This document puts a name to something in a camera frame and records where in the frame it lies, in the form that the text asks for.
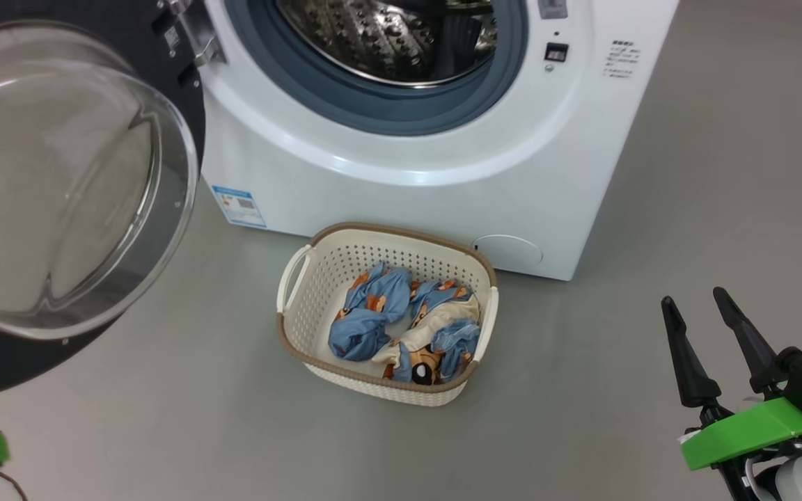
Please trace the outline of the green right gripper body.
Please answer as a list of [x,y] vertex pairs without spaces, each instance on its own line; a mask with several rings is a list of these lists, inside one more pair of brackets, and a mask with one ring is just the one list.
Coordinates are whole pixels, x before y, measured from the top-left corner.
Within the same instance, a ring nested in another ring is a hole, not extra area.
[[764,401],[681,441],[689,470],[700,470],[802,435],[802,412],[788,400]]

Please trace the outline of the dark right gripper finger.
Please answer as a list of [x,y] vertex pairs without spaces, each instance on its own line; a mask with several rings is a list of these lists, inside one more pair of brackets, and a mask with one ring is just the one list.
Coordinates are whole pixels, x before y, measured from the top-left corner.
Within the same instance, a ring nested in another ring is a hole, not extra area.
[[725,288],[713,288],[713,297],[723,323],[734,333],[744,355],[751,389],[757,394],[779,394],[780,384],[786,383],[788,377],[776,364],[776,352]]
[[721,390],[704,371],[686,336],[684,318],[672,297],[662,298],[661,311],[682,406],[696,408],[717,405]]

